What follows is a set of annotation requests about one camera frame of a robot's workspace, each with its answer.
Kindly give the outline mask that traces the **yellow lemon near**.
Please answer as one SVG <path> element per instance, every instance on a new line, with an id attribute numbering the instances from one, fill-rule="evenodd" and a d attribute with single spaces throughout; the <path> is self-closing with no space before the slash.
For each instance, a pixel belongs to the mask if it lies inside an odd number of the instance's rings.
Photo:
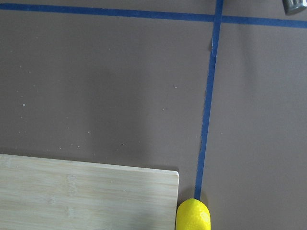
<path id="1" fill-rule="evenodd" d="M 210 230 L 211 215 L 204 203 L 190 198 L 182 202 L 176 214 L 177 230 Z"/>

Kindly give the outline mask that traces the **wooden cutting board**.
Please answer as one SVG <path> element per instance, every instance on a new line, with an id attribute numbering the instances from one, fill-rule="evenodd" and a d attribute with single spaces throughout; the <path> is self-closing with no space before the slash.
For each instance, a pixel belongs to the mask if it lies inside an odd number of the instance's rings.
<path id="1" fill-rule="evenodd" d="M 3 230 L 172 230 L 176 171 L 0 156 Z"/>

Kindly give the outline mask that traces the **metal scoop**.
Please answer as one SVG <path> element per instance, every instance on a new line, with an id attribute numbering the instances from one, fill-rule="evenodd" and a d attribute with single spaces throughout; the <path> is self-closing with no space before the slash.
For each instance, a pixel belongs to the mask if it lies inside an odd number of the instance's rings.
<path id="1" fill-rule="evenodd" d="M 306 0 L 282 0 L 285 15 L 294 15 L 307 8 Z"/>

